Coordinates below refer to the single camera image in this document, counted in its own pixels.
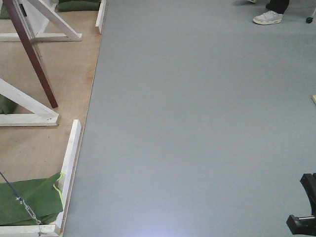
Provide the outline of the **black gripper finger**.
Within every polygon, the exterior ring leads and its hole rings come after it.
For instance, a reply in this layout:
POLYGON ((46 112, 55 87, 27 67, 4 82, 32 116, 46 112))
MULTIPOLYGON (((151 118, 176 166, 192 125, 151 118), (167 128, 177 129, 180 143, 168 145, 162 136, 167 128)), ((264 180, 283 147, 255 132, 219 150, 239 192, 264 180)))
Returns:
POLYGON ((316 174, 315 173, 305 173, 300 180, 303 188, 306 191, 310 205, 311 214, 316 214, 316 174))
POLYGON ((289 215, 286 224, 293 235, 316 235, 316 217, 296 217, 289 215))

